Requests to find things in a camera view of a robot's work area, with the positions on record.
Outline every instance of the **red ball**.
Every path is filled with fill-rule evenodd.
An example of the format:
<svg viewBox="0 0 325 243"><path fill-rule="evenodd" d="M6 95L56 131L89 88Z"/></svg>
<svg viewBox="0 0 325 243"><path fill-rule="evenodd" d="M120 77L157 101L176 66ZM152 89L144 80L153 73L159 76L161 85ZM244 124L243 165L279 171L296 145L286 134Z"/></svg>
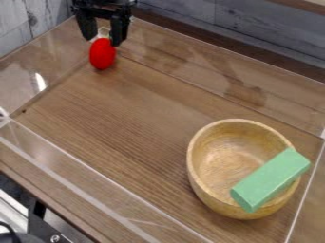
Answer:
<svg viewBox="0 0 325 243"><path fill-rule="evenodd" d="M108 38L98 38L93 41L88 60L92 66L100 70L108 68L112 65L116 55L116 50L110 46L110 40Z"/></svg>

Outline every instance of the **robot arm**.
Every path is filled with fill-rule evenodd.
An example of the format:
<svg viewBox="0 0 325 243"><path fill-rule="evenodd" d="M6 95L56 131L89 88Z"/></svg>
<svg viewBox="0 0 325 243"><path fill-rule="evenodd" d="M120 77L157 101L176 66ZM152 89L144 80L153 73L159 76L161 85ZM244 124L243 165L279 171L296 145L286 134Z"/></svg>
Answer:
<svg viewBox="0 0 325 243"><path fill-rule="evenodd" d="M73 0L72 10L76 14L77 25L86 40L97 34L94 18L110 20L112 46L117 47L127 39L128 26L131 23L131 7L137 0ZM105 6L114 10L101 9Z"/></svg>

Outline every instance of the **green sponge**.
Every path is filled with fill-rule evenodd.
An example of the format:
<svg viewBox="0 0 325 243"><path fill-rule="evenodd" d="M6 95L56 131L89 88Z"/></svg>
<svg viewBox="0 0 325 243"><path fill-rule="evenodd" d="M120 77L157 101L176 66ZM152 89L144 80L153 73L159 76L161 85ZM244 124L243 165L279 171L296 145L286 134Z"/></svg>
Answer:
<svg viewBox="0 0 325 243"><path fill-rule="evenodd" d="M243 210L254 213L308 168L308 160L288 148L232 187L229 195Z"/></svg>

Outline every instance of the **wood grain surface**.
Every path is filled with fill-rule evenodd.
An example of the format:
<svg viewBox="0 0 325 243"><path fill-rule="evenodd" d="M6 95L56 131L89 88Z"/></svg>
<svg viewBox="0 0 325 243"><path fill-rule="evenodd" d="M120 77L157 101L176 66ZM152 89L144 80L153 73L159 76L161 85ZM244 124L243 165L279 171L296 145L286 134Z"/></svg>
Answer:
<svg viewBox="0 0 325 243"><path fill-rule="evenodd" d="M6 69L10 63L24 65L25 60L28 65L11 73L34 75L41 70L48 83L60 84L29 103L16 119L212 242L282 242L310 174L302 177L292 199L275 215L251 222L236 221L212 213L191 191L187 144L209 122L243 118L276 129L314 161L320 139L286 122L318 135L323 124L323 87L139 20L110 69L97 72L85 64L86 45L72 19L1 61ZM16 89L14 96L18 98L25 90ZM29 98L28 95L18 100L20 104L37 97L34 93ZM40 153L36 155L48 168L85 190L96 189L92 195L109 203L106 186L97 182L97 187L90 187L92 181L82 177L86 172L80 168L70 170L73 164L60 159L46 161L41 149L34 153ZM7 154L10 159L2 160L0 168L21 183L33 183L42 173ZM48 195L46 203L61 215L65 211L74 215L68 218L74 224L82 221L80 227L92 238L120 242L120 235L128 235L128 231L114 227L106 215L96 217L102 212L88 201L58 184L60 191L70 196L69 200L60 198L58 203L60 192L48 190L57 182L46 175L37 181L30 190L37 188ZM93 222L98 218L104 223Z"/></svg>
<svg viewBox="0 0 325 243"><path fill-rule="evenodd" d="M315 137L121 57L104 72L84 65L17 120L212 242L280 241L308 176L286 208L252 222L212 213L188 186L188 140L232 117L274 127L314 160Z"/></svg>
<svg viewBox="0 0 325 243"><path fill-rule="evenodd" d="M120 54L227 100L319 135L325 85L136 21Z"/></svg>

